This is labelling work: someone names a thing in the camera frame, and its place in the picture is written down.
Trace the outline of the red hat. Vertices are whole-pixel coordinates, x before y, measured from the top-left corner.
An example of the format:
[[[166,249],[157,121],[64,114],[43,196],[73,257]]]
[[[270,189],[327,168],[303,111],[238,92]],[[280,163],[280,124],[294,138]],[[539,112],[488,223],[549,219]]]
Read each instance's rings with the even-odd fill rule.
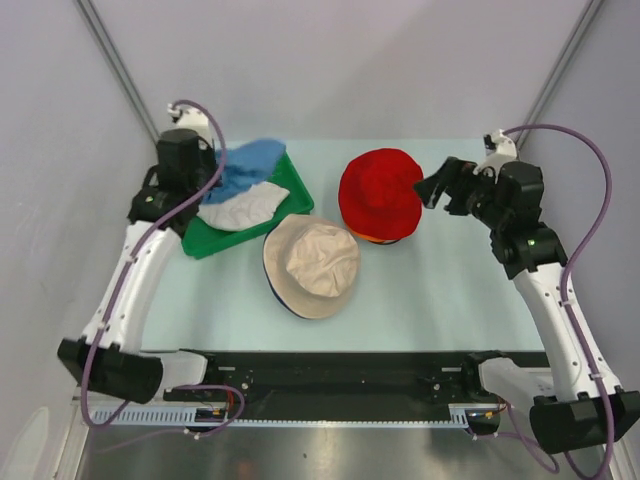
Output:
[[[339,183],[338,205],[344,224],[384,240],[404,239],[417,229],[422,204],[413,185],[423,179],[406,152],[381,148],[351,160]]]

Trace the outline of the orange bucket hat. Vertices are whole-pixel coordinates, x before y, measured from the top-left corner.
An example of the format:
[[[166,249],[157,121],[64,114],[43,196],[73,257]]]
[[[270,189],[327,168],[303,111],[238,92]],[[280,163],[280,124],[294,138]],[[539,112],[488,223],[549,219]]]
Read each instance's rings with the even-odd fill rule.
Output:
[[[370,236],[370,235],[365,235],[365,234],[362,234],[362,233],[358,233],[358,232],[356,232],[355,230],[353,230],[353,229],[351,229],[351,228],[349,228],[349,227],[347,227],[347,230],[348,230],[348,231],[349,231],[349,232],[350,232],[354,237],[357,237],[357,238],[359,238],[359,239],[365,240],[365,241],[367,241],[367,242],[369,242],[369,240],[384,240],[384,239],[379,239],[379,238],[372,237],[372,236]]]

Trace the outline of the beige bucket hat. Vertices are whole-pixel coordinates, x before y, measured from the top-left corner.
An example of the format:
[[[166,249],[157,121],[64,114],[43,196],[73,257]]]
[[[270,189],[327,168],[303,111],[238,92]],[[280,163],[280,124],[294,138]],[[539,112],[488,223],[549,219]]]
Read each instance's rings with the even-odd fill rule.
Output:
[[[266,235],[262,263],[274,296],[287,310],[321,320],[350,300],[361,254],[355,238],[337,224],[290,214]]]

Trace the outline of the light blue hat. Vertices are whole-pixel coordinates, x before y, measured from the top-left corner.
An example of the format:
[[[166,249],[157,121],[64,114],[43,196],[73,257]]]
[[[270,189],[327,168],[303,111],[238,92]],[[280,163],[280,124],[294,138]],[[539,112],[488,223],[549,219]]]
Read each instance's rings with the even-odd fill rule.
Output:
[[[201,200],[203,205],[220,204],[266,181],[286,152],[286,145],[275,139],[258,139],[227,150],[227,163],[219,184]]]

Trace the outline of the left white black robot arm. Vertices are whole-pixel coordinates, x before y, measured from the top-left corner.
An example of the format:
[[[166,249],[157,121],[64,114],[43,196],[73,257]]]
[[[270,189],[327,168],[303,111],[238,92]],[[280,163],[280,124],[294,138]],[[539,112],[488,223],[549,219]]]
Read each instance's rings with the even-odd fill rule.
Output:
[[[219,392],[221,376],[203,356],[141,351],[150,304],[169,257],[197,216],[206,185],[219,178],[212,145],[189,128],[159,137],[157,162],[131,201],[124,246],[103,299],[79,339],[64,338],[57,350],[86,391],[138,404],[182,385],[202,400]]]

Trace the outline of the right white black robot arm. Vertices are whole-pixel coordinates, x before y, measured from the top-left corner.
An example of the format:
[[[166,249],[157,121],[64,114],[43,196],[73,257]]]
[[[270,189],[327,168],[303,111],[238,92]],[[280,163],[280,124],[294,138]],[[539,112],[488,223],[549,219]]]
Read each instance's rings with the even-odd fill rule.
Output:
[[[551,369],[547,383],[499,351],[470,354],[461,388],[473,401],[498,396],[523,411],[542,450],[564,453],[617,442],[639,418],[639,394],[627,391],[600,357],[570,288],[559,237],[540,219],[540,168],[513,160],[480,168],[449,157],[414,186],[427,209],[471,215],[490,230],[493,255],[523,298]]]

